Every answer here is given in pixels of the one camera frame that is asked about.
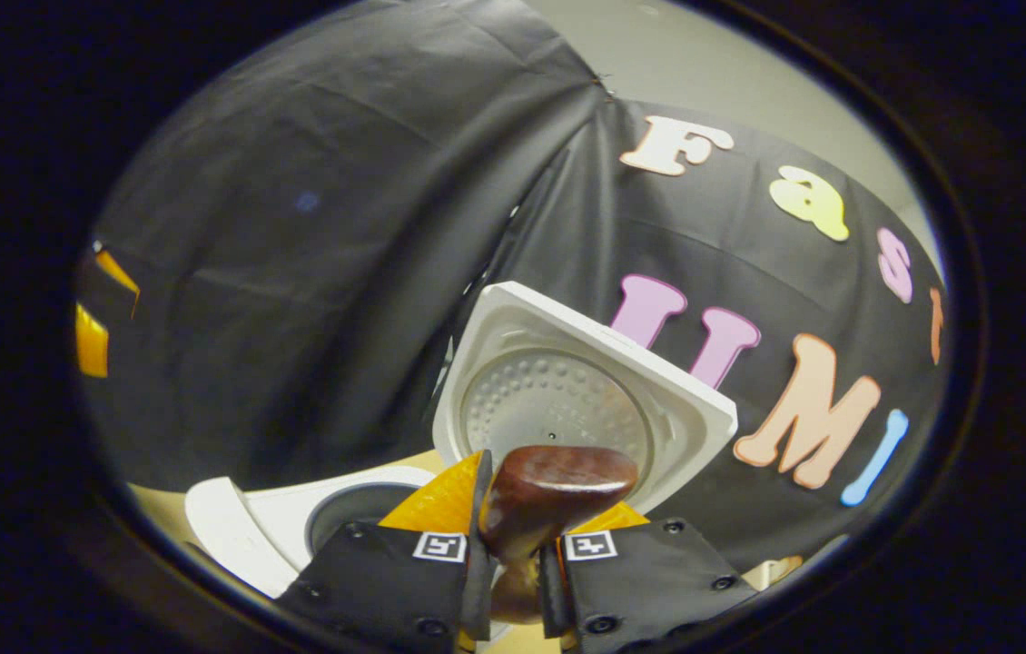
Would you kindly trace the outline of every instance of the pink letter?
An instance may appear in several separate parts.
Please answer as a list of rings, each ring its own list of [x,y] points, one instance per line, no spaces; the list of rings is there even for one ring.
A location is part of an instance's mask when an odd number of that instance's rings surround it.
[[[690,375],[717,389],[738,353],[759,344],[759,328],[750,319],[717,306],[703,311],[703,324],[708,332],[707,343],[703,343]]]
[[[912,277],[908,274],[908,249],[896,235],[881,227],[877,232],[880,242],[880,276],[900,302],[912,302]]]
[[[622,278],[622,293],[626,297],[609,328],[646,349],[659,338],[667,318],[686,310],[686,296],[678,288],[642,274]]]

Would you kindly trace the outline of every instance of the foam letter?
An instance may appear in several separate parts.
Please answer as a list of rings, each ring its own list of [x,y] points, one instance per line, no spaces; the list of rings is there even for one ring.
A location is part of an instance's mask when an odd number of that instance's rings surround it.
[[[779,207],[816,228],[832,240],[847,240],[844,225],[844,199],[832,184],[802,167],[779,166],[783,179],[772,182],[771,199]]]
[[[734,453],[737,459],[762,467],[776,460],[776,447],[790,429],[779,471],[795,468],[795,484],[818,489],[828,480],[864,419],[880,401],[880,386],[871,377],[861,377],[832,407],[836,382],[832,346],[816,336],[798,335],[792,348],[795,372],[787,388],[756,433],[735,441]],[[811,459],[800,463],[810,454]]]
[[[945,322],[944,311],[941,310],[941,291],[929,290],[929,297],[933,298],[933,333],[929,336],[929,343],[933,348],[933,364],[941,363],[941,325]]]
[[[622,278],[622,306],[609,328],[649,349],[671,315],[686,310],[682,291],[642,274]]]
[[[750,319],[717,306],[703,311],[703,324],[708,332],[707,343],[703,343],[690,375],[717,389],[738,353],[759,344],[759,328]]]
[[[905,248],[902,240],[885,227],[877,231],[877,241],[880,244],[880,256],[877,257],[877,261],[880,264],[880,276],[883,277],[883,282],[892,288],[896,297],[900,298],[900,302],[912,302],[912,276],[908,273],[911,261],[908,258],[908,248]]]
[[[883,470],[887,459],[896,450],[896,444],[900,443],[900,438],[903,438],[907,431],[908,417],[904,415],[904,411],[894,409],[887,413],[887,426],[883,430],[883,438],[880,439],[872,460],[865,465],[861,476],[858,476],[857,480],[850,484],[844,489],[844,493],[840,494],[840,501],[844,502],[844,506],[856,506],[859,502],[864,501],[864,498],[869,494],[869,489],[872,488],[872,482],[880,475],[880,470]]]
[[[642,137],[641,144],[634,152],[619,157],[619,161],[676,178],[686,172],[686,166],[678,162],[679,153],[686,156],[686,162],[700,164],[711,156],[712,142],[723,150],[735,146],[734,138],[722,129],[663,116],[646,116],[646,122],[650,128]]]

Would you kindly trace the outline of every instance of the letter m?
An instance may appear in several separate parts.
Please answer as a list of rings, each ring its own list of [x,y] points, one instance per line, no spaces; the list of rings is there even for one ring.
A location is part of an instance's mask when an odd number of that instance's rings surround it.
[[[780,439],[791,430],[779,471],[795,468],[795,484],[818,489],[828,480],[864,419],[880,401],[880,386],[871,377],[861,377],[832,406],[836,382],[832,346],[816,336],[798,335],[792,349],[795,372],[778,405],[758,430],[735,441],[734,453],[737,459],[762,467],[776,460]],[[800,463],[808,455],[811,459]]]

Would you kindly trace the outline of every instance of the black fabric backdrop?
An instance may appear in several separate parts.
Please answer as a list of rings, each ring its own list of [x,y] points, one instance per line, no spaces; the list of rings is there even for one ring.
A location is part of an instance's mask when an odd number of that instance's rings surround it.
[[[633,169],[618,157],[652,113],[737,145],[679,178]],[[776,206],[780,165],[835,186],[849,240]],[[653,347],[676,366],[703,347],[709,306],[761,330],[720,386],[737,436],[778,401],[800,332],[835,348],[836,398],[862,375],[881,386],[825,487],[728,446],[654,512],[689,518],[740,569],[811,554],[904,478],[944,383],[928,290],[945,291],[854,178],[721,116],[609,99],[521,4],[356,4],[228,71],[124,174],[92,236],[141,296],[131,318],[129,291],[91,260],[78,274],[78,299],[111,335],[110,376],[85,378],[90,409],[132,484],[184,492],[228,475],[255,490],[363,469],[430,450],[447,339],[484,282],[521,281],[609,323],[622,277],[646,274],[690,302]],[[880,227],[907,244],[909,305],[881,280]],[[840,490],[891,409],[908,434],[869,498],[845,508]]]

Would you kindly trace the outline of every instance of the white plastic lid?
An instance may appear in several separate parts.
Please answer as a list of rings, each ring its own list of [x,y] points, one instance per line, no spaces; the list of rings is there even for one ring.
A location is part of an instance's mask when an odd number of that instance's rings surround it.
[[[480,293],[444,378],[433,445],[447,465],[526,445],[599,446],[638,465],[645,513],[727,445],[735,402],[624,335],[516,281]]]

